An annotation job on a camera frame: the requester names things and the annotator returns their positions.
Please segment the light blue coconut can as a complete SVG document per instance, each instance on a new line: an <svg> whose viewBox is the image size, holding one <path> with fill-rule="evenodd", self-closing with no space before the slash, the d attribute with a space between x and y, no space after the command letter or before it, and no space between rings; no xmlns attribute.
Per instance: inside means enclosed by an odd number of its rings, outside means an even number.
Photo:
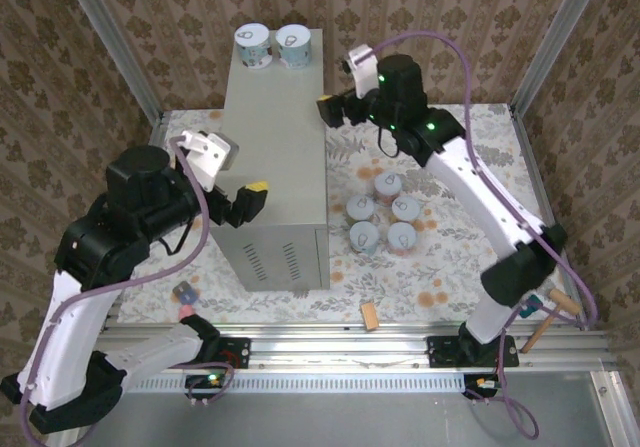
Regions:
<svg viewBox="0 0 640 447"><path fill-rule="evenodd" d="M288 69L301 69L311 62L311 31L300 24L281 27L275 35L281 62Z"/></svg>
<svg viewBox="0 0 640 447"><path fill-rule="evenodd" d="M374 255L380 242L378 228L370 221L354 223L349 230L351 249L357 254Z"/></svg>
<svg viewBox="0 0 640 447"><path fill-rule="evenodd" d="M248 69L263 69L273 60L270 31L263 24L242 25L236 30L234 41L241 62Z"/></svg>

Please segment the pink label can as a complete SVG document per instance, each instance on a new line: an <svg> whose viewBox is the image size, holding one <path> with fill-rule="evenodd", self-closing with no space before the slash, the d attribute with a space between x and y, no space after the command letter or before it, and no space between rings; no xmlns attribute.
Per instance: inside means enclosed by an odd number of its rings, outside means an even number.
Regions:
<svg viewBox="0 0 640 447"><path fill-rule="evenodd" d="M406 222L396 222L389 226L387 232L387 247L396 256L409 255L417 242L415 228Z"/></svg>
<svg viewBox="0 0 640 447"><path fill-rule="evenodd" d="M401 177L392 171L385 171L374 179L374 196L376 201L389 207L402 191Z"/></svg>

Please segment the green grape label can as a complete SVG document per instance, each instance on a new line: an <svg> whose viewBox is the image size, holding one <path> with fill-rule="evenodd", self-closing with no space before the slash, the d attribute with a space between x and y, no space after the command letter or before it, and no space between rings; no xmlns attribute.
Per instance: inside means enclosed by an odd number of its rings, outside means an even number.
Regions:
<svg viewBox="0 0 640 447"><path fill-rule="evenodd" d="M346 203L345 214L349 226L369 221L375 213L375 202L372 197L364 194L352 196Z"/></svg>

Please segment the yellow pineapple label can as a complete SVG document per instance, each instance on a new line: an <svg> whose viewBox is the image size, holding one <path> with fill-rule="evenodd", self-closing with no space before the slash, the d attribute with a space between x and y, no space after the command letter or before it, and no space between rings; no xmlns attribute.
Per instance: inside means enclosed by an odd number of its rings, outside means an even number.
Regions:
<svg viewBox="0 0 640 447"><path fill-rule="evenodd" d="M402 195L393 200L391 211L396 222L412 224L420 216L421 205L412 196Z"/></svg>

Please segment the grey metal cabinet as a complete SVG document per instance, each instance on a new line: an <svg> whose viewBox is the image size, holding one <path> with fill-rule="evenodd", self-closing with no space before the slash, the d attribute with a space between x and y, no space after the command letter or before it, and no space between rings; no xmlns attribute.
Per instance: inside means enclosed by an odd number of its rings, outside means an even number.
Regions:
<svg viewBox="0 0 640 447"><path fill-rule="evenodd" d="M316 101L323 86L323 34L311 32L311 62L279 59L252 70L232 57L221 132L239 151L220 173L229 196L267 184L264 208L239 228L213 226L218 247L246 290L326 290L329 282L325 126Z"/></svg>

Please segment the small blue-red toy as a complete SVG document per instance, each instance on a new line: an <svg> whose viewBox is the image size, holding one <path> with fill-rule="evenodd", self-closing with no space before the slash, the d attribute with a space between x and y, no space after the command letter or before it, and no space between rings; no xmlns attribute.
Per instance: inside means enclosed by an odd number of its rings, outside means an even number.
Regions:
<svg viewBox="0 0 640 447"><path fill-rule="evenodd" d="M173 296L182 305L193 305L199 299L199 293L189 282L180 282L172 289Z"/></svg>

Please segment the small black controller board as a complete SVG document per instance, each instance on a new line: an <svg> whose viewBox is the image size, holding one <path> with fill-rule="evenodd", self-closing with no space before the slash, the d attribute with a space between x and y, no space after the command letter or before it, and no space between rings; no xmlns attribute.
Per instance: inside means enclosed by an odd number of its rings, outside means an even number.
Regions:
<svg viewBox="0 0 640 447"><path fill-rule="evenodd" d="M470 400L494 398L500 390L496 374L465 374L463 395Z"/></svg>
<svg viewBox="0 0 640 447"><path fill-rule="evenodd" d="M186 395L196 401L209 401L221 391L225 381L226 374L223 372L187 375Z"/></svg>

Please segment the floral tablecloth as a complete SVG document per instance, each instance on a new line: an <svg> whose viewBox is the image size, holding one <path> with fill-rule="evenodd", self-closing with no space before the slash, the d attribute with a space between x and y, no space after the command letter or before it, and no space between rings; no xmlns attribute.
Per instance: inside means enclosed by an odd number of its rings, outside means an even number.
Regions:
<svg viewBox="0 0 640 447"><path fill-rule="evenodd" d="M221 110L171 112L167 136L183 130L222 133ZM196 221L178 257L156 245L136 269L141 285L123 305L121 323L175 323L181 304L172 289L186 281L199 293L195 312L214 325L360 323L360 305L372 302L383 322L460 323L475 310L484 289L480 275L497 260L488 238L452 191L412 158L397 154L388 133L364 123L338 129L325 126L328 195L329 282L326 290L256 291L245 289L213 238L216 224ZM415 198L417 242L404 257L389 252L391 210L377 205L373 224L380 233L374 255L350 247L345 206L354 195L371 195L374 179L385 171L401 177L402 192ZM176 274L153 280L174 266Z"/></svg>

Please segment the grey lower shelf panel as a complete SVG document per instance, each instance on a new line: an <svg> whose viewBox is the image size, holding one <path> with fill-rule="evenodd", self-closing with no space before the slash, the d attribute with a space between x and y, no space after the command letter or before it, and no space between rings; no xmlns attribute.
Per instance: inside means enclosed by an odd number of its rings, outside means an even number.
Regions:
<svg viewBox="0 0 640 447"><path fill-rule="evenodd" d="M540 434L526 439L498 401L461 394L227 394L210 406L178 395L132 394L82 447L640 447L621 396L587 373L517 374L510 395Z"/></svg>

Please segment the wooden mallet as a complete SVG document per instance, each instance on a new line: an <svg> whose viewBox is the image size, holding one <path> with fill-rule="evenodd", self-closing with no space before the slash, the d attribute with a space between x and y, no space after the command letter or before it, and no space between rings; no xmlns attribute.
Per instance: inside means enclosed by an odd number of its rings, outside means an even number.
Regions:
<svg viewBox="0 0 640 447"><path fill-rule="evenodd" d="M576 318L582 311L582 307L568 295L561 292L557 288L552 288L548 291L548 297L555 303L554 309L547 315L546 319L536 328L531 337L523 345L520 352L527 354L536 342L542 337L542 335L549 329L553 323L554 315L560 314L562 311L567 312Z"/></svg>

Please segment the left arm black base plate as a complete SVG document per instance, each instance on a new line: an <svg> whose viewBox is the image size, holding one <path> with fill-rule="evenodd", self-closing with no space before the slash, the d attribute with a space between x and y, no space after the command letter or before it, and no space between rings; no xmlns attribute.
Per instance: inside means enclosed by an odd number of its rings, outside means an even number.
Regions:
<svg viewBox="0 0 640 447"><path fill-rule="evenodd" d="M250 360L252 340L247 337L221 336L216 342L206 342L196 357L179 365L193 366L219 362L234 369L247 369Z"/></svg>

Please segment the aluminium frame post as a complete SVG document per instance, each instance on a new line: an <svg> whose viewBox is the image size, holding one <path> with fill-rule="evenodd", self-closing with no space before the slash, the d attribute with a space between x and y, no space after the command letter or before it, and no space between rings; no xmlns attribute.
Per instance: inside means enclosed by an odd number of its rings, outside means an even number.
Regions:
<svg viewBox="0 0 640 447"><path fill-rule="evenodd" d="M533 103L589 1L562 0L510 103L514 115L523 117Z"/></svg>
<svg viewBox="0 0 640 447"><path fill-rule="evenodd" d="M123 30L104 0L78 0L138 105L151 124L161 118L163 109L128 45Z"/></svg>

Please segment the aluminium mounting rail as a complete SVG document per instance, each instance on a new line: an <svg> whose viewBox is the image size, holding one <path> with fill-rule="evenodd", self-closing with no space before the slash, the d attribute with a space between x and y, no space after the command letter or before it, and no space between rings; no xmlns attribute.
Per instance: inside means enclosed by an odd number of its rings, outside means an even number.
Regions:
<svg viewBox="0 0 640 447"><path fill-rule="evenodd" d="M252 340L252 371L393 372L429 368L427 338L457 333L456 322L383 323L373 331L357 323L219 324L228 337ZM589 372L617 368L605 335L552 325L508 372Z"/></svg>

